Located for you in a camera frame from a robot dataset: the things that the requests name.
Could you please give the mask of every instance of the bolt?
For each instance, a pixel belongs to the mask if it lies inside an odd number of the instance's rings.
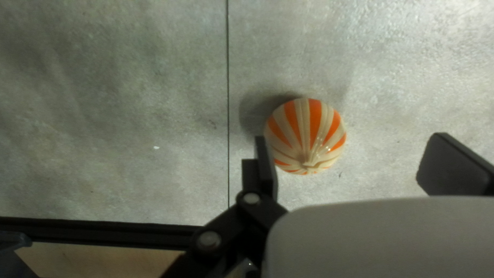
[[[255,205],[259,203],[261,198],[256,193],[247,193],[244,195],[244,202],[249,205]]]
[[[204,251],[213,251],[221,244],[221,236],[214,231],[206,231],[197,239],[197,246]]]

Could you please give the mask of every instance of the orange and white striped ball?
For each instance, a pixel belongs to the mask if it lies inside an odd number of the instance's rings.
[[[346,129],[331,106],[317,99],[298,98],[274,110],[264,136],[278,167],[307,175],[331,167],[338,159]]]

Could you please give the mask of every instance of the concrete floor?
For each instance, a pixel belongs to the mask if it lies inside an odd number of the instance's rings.
[[[0,0],[0,215],[205,224],[240,190],[266,116],[302,95],[341,113],[347,146],[326,172],[279,172],[282,205],[424,195],[414,176],[433,132],[494,161],[493,12]]]

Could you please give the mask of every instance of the orange stripe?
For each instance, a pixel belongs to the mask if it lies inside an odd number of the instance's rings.
[[[276,158],[275,158],[275,163],[278,164],[278,165],[291,166],[291,164],[287,164],[287,163],[285,163],[283,161],[280,161],[280,160],[278,160]]]
[[[283,105],[285,109],[285,115],[287,116],[287,120],[290,123],[291,129],[293,129],[293,132],[295,133],[295,136],[297,136],[298,142],[302,146],[302,138],[300,137],[300,129],[298,128],[298,121],[297,121],[297,111],[295,109],[295,101],[289,101]]]
[[[283,134],[283,131],[280,129],[273,116],[269,117],[268,126],[271,129],[271,131],[276,135],[276,137],[278,137],[281,141],[283,141],[291,148],[290,142],[288,142],[287,138]]]
[[[338,112],[336,110],[334,110],[334,109],[333,109],[333,111],[334,111],[334,113],[333,113],[333,122],[331,123],[331,126],[329,128],[328,135],[326,135],[326,138],[324,139],[323,145],[328,142],[328,140],[331,138],[331,136],[333,136],[333,134],[338,129],[339,123],[341,121],[341,117],[338,114]]]
[[[309,99],[309,113],[310,113],[310,148],[314,146],[317,133],[319,131],[319,125],[321,124],[322,106],[321,102],[317,99]]]
[[[334,146],[327,153],[334,151],[337,148],[341,147],[345,143],[345,140],[346,140],[346,133],[343,134],[343,137],[336,144],[334,144]]]

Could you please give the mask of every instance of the floor seam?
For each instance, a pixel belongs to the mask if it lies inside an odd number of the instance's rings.
[[[225,0],[226,8],[226,125],[227,125],[227,175],[228,175],[228,202],[227,209],[230,207],[230,30],[229,30],[229,9],[228,0]]]

